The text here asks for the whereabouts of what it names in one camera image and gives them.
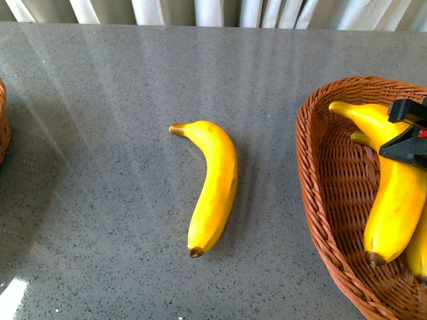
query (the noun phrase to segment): brown banana end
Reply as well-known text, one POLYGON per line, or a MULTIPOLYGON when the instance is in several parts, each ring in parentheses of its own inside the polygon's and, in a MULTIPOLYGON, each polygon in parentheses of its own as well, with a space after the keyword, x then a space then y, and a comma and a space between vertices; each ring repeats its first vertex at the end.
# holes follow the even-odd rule
POLYGON ((169 132, 173 135, 184 135, 185 123, 175 122, 169 126, 169 132))
POLYGON ((375 252, 366 251, 365 258, 372 268, 378 267, 379 265, 385 265, 387 263, 383 256, 375 252))
POLYGON ((189 256, 191 258, 198 258, 203 254, 204 254, 203 250, 201 250, 201 248, 199 248, 199 247, 196 247, 196 248, 189 250, 189 256))
POLYGON ((427 288, 427 275, 416 275, 415 278, 424 288, 427 288))

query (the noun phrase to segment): brown wicker basket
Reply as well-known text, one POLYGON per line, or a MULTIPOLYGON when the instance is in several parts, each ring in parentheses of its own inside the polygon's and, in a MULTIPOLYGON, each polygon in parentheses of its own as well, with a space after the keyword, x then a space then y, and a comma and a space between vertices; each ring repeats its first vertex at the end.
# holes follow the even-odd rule
POLYGON ((344 78, 314 91, 296 121, 302 196, 312 239, 332 279, 368 319, 427 319, 427 290, 404 254, 372 269, 363 232, 378 190, 378 156, 355 145, 357 127, 328 111, 333 101, 389 106, 395 99, 421 102, 427 89, 376 76, 344 78))
POLYGON ((6 88, 0 78, 0 163, 6 153, 7 146, 11 140, 11 128, 5 114, 6 110, 6 88))

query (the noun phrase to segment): banana stem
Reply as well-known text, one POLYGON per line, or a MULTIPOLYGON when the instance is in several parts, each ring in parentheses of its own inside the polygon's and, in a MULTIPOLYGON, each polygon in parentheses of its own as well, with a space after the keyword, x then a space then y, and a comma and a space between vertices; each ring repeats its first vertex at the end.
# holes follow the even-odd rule
POLYGON ((185 123, 175 122, 169 126, 169 132, 173 135, 184 135, 185 123))
POLYGON ((346 116, 350 110, 350 106, 347 103, 335 101, 329 105, 329 111, 336 115, 346 116))

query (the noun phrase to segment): basket rim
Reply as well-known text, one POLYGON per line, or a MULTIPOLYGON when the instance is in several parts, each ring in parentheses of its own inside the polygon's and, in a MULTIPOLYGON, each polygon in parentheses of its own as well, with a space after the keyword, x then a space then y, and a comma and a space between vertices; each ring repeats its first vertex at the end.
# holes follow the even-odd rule
POLYGON ((376 75, 357 75, 344 77, 329 82, 316 89, 301 106, 296 119, 296 153, 298 161, 298 175, 302 186, 302 198, 306 209, 306 219, 312 241, 325 263, 333 281, 340 291, 369 319, 397 319, 397 317, 373 294, 346 263, 340 252, 327 220, 324 210, 322 191, 318 187, 318 176, 314 169, 314 157, 311 145, 308 143, 312 131, 312 110, 316 101, 330 94, 333 88, 353 87, 367 83, 370 85, 397 85, 402 88, 411 88, 414 91, 425 93, 427 89, 411 83, 383 78, 376 75), (308 207, 315 207, 319 219, 316 221, 308 214, 308 207))

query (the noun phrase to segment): gray countertop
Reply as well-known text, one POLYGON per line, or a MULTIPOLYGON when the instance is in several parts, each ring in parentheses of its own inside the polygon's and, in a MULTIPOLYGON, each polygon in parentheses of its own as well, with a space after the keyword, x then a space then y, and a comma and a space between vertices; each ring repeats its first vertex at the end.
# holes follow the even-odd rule
POLYGON ((0 42, 0 290, 14 283, 16 319, 363 319, 308 231, 296 114, 346 76, 427 85, 427 34, 0 23, 0 42), (167 128, 197 119, 230 134, 240 181, 192 259, 205 160, 167 128))

